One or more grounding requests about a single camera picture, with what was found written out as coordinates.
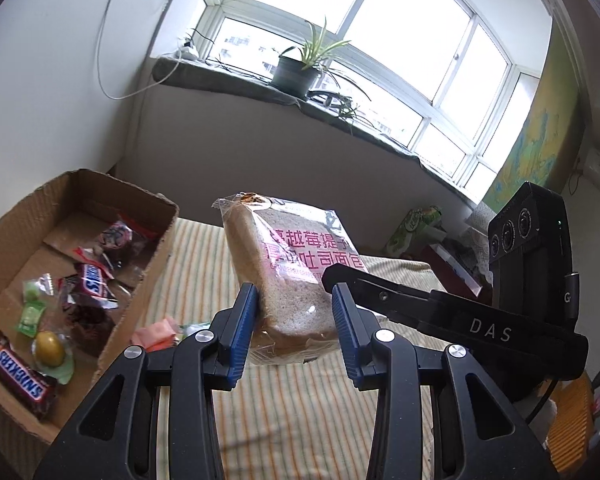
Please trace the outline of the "small Snickers bar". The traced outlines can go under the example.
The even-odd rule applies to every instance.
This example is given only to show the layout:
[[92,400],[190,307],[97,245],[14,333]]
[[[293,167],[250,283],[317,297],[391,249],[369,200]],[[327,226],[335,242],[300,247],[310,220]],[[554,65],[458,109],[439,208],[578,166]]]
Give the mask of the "small Snickers bar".
[[67,310],[72,306],[119,307],[116,296],[108,286],[109,275],[91,263],[76,263],[74,273],[60,282],[60,304]]

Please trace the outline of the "gold round candy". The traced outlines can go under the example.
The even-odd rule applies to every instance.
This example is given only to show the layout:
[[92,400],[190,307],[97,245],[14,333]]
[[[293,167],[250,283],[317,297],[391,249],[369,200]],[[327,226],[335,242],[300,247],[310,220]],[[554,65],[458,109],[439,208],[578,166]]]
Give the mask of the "gold round candy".
[[45,376],[54,378],[59,385],[71,382],[74,373],[73,353],[63,334],[43,330],[33,339],[31,347],[35,368]]

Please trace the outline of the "red box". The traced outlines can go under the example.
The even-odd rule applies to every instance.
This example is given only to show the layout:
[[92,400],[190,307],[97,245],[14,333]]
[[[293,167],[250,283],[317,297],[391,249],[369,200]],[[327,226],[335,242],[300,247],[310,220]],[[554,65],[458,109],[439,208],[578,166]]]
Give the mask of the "red box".
[[444,289],[450,294],[482,304],[492,304],[491,284],[482,275],[475,278],[441,244],[425,246],[420,251],[419,258],[430,265]]

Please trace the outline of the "wall map poster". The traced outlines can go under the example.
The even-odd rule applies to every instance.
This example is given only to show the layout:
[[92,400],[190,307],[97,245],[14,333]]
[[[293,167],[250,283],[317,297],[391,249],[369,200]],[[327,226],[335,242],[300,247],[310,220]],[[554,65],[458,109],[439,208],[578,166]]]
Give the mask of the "wall map poster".
[[527,181],[561,193],[580,150],[583,131],[577,77],[562,32],[554,25],[528,116],[482,202],[500,212]]

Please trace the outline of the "potted spider plant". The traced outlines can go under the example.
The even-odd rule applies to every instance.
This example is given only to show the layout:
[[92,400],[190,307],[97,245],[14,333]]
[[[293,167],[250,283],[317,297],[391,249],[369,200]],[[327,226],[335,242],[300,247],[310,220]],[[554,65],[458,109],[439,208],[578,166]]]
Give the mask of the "potted spider plant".
[[353,79],[339,70],[330,68],[335,54],[347,47],[350,41],[340,39],[328,42],[327,20],[324,20],[322,26],[309,21],[306,21],[306,24],[309,25],[309,38],[304,40],[301,46],[291,46],[278,56],[271,86],[294,98],[305,100],[317,79],[327,74],[337,79],[336,84],[339,84],[341,79],[357,88],[369,100],[368,94]]

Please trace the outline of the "green carton box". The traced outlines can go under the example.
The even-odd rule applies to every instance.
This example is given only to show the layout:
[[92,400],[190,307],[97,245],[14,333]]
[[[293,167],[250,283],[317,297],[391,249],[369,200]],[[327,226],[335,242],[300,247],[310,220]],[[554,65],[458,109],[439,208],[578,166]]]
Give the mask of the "green carton box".
[[436,226],[441,218],[442,212],[437,206],[411,209],[390,236],[385,254],[390,257],[410,254],[420,234],[426,228]]

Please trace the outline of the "white green candy packet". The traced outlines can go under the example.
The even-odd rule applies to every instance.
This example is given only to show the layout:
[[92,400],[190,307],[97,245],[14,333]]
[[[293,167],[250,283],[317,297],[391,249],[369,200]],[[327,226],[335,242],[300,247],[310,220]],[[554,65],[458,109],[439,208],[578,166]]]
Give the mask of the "white green candy packet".
[[210,325],[211,325],[210,322],[192,323],[192,324],[182,325],[180,327],[180,332],[178,333],[178,339],[183,340],[189,336],[195,335],[196,333],[200,332],[201,330],[208,330],[210,328]]

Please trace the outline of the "brown cardboard box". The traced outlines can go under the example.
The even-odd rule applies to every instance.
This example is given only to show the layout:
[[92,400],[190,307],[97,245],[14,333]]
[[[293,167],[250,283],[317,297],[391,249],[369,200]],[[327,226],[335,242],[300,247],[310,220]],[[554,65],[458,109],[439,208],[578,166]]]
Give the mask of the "brown cardboard box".
[[[122,248],[122,267],[107,272],[106,289],[116,300],[110,312],[79,314],[68,291],[102,231],[123,220],[147,236],[144,247]],[[73,373],[56,389],[48,412],[40,416],[0,379],[0,409],[26,434],[52,442],[99,376],[128,344],[147,309],[155,282],[174,239],[178,205],[138,186],[93,170],[68,171],[20,200],[0,219],[0,335],[18,358],[36,367],[33,338],[18,324],[32,282],[48,276],[53,296],[44,304],[38,328],[53,330],[68,342]]]

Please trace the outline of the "large Snickers bar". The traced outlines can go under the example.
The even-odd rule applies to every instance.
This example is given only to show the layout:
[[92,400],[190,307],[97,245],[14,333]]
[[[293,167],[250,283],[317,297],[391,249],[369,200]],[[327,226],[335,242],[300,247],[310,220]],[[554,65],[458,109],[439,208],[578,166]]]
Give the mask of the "large Snickers bar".
[[46,417],[56,398],[57,380],[38,372],[21,359],[1,330],[0,382],[38,420]]

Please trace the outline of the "sliced bread loaf bag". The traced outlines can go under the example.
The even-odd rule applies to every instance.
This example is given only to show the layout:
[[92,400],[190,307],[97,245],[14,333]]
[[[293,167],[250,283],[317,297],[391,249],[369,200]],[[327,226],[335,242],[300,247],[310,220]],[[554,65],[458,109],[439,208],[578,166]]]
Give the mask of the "sliced bread loaf bag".
[[253,362],[310,362],[336,350],[332,300],[322,277],[333,264],[366,270],[336,212],[253,192],[218,198],[213,207],[238,281],[259,291]]

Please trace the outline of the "small trailing plant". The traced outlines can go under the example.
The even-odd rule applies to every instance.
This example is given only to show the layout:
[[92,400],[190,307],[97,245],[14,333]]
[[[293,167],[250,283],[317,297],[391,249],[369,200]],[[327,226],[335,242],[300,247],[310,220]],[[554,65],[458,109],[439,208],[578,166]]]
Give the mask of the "small trailing plant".
[[306,97],[310,103],[324,110],[330,117],[331,124],[346,127],[350,133],[353,133],[358,109],[350,96],[328,90],[310,90]]

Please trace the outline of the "green candy wrapper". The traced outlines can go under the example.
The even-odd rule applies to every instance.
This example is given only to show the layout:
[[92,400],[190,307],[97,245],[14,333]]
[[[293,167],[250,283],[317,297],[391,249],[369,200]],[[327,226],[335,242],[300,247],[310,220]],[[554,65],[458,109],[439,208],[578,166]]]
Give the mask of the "green candy wrapper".
[[17,332],[34,338],[46,309],[52,304],[55,289],[52,276],[49,273],[35,280],[22,283],[23,307],[17,324]]

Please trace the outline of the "pink candy wrapper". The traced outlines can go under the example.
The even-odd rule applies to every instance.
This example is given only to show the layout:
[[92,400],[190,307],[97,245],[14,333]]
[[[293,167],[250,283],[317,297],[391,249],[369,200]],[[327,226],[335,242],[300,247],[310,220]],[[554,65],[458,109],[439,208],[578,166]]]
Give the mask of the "pink candy wrapper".
[[176,345],[179,333],[180,326],[174,318],[167,316],[132,333],[131,344],[142,347],[147,352],[166,350]]

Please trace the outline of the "red clear snack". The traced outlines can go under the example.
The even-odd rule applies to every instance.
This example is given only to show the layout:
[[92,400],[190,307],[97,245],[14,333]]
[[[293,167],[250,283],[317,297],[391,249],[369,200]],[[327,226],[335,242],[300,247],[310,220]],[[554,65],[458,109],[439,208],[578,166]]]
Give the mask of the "red clear snack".
[[94,358],[100,356],[114,329],[114,320],[101,307],[68,307],[65,323],[76,346]]
[[120,216],[102,230],[90,244],[76,248],[83,261],[94,263],[108,272],[122,270],[152,242],[157,233],[132,219]]

